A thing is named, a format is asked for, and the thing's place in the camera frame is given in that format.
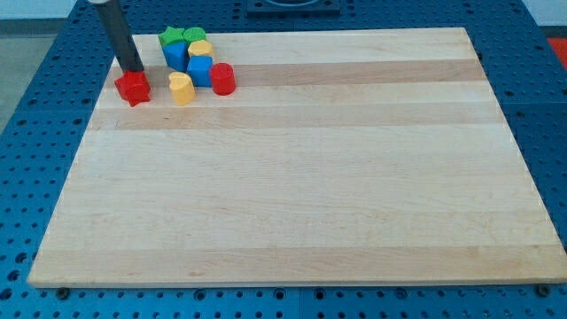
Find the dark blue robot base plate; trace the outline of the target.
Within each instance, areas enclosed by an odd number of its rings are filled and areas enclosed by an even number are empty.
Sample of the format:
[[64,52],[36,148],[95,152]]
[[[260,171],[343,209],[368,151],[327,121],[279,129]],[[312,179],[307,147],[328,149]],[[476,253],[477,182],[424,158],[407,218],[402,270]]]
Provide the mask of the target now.
[[270,14],[338,14],[341,0],[245,0],[248,16],[268,16]]

